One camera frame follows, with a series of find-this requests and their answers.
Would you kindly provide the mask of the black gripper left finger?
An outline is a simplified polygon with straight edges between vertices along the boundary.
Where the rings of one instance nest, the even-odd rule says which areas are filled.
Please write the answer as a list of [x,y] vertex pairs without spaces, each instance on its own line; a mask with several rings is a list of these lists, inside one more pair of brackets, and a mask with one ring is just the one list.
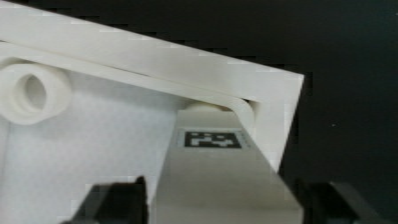
[[92,186],[76,213],[60,224],[147,224],[145,179]]

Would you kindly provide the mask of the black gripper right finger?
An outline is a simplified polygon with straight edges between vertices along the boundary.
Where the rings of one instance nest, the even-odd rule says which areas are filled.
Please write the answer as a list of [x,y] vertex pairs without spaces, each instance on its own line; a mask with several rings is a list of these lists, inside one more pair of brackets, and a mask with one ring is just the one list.
[[294,182],[303,224],[390,224],[355,188],[342,182]]

